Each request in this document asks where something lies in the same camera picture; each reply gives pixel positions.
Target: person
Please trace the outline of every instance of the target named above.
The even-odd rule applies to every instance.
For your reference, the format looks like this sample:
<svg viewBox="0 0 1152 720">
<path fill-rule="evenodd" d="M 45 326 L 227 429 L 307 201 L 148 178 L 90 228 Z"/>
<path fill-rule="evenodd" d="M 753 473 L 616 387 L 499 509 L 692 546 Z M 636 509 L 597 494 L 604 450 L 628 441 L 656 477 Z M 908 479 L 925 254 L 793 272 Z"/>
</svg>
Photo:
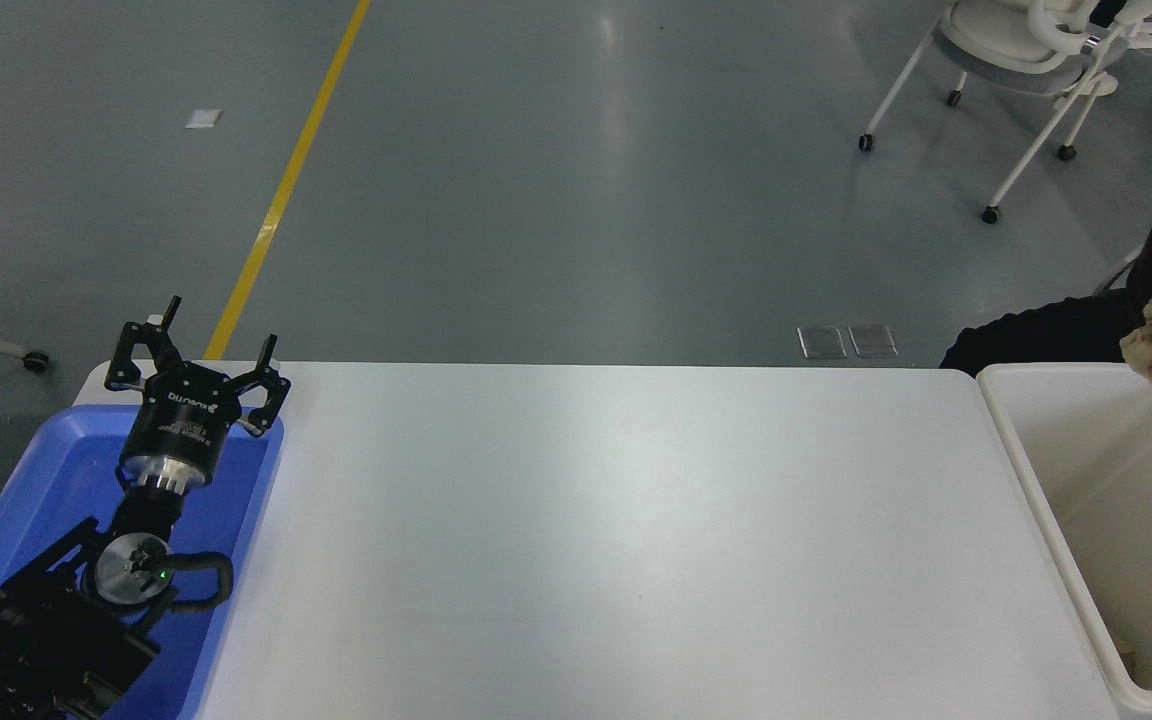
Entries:
<svg viewBox="0 0 1152 720">
<path fill-rule="evenodd" d="M 1152 381 L 1152 228 L 1126 287 L 1005 314 L 958 333 L 941 367 L 975 377 L 996 363 L 1123 363 Z"/>
</svg>

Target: white desk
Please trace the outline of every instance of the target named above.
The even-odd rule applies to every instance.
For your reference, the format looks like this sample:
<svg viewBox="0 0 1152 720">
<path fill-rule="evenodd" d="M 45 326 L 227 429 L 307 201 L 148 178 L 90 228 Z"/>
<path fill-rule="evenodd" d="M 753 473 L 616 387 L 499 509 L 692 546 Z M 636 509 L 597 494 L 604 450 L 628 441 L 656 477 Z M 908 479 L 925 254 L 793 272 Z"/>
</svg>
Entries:
<svg viewBox="0 0 1152 720">
<path fill-rule="evenodd" d="M 967 376 L 282 372 L 206 720 L 1116 717 Z"/>
</svg>

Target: blue tray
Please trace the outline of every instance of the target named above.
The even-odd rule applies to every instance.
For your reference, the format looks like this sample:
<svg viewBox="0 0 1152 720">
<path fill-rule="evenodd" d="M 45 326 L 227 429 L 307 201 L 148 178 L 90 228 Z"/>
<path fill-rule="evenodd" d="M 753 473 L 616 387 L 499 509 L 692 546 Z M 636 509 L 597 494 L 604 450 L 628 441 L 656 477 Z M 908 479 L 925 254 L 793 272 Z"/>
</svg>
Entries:
<svg viewBox="0 0 1152 720">
<path fill-rule="evenodd" d="M 109 524 L 123 491 L 114 465 L 136 418 L 131 406 L 77 406 L 52 416 L 35 434 L 0 495 L 0 583 L 88 515 Z M 176 552 L 214 550 L 242 577 L 247 548 L 260 523 L 278 464 L 283 425 L 252 438 L 233 429 L 210 486 L 189 493 L 172 533 Z M 180 573 L 180 597 L 215 592 L 212 573 Z M 168 615 L 150 634 L 162 652 L 109 720 L 177 720 L 192 717 L 211 674 L 233 601 L 192 615 Z"/>
</svg>

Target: epoxy floor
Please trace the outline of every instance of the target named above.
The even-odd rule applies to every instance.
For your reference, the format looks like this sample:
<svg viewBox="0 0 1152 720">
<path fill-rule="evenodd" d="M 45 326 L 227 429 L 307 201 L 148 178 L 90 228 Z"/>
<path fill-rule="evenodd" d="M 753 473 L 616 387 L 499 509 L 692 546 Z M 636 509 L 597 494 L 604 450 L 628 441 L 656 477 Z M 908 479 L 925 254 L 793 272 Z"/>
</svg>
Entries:
<svg viewBox="0 0 1152 720">
<path fill-rule="evenodd" d="M 0 3 L 0 338 L 54 359 L 0 356 L 0 487 L 124 320 L 177 293 L 202 356 L 353 8 Z M 1085 295 L 1152 223 L 1152 51 L 991 227 L 1051 100 L 947 108 L 931 50 L 855 146 L 940 8 L 374 0 L 227 357 L 805 365 L 799 325 L 884 323 L 829 364 L 934 366 Z"/>
</svg>

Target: white storage container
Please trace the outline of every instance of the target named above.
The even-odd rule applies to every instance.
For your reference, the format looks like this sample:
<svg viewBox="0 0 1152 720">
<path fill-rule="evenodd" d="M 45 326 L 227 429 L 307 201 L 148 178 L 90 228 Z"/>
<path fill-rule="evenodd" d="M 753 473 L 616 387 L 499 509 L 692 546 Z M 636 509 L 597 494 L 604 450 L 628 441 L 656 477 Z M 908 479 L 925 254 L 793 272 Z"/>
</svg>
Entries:
<svg viewBox="0 0 1152 720">
<path fill-rule="evenodd" d="M 1124 365 L 978 378 L 1124 717 L 1152 717 L 1152 386 Z M 1129 679 L 1107 628 L 1135 654 Z"/>
</svg>

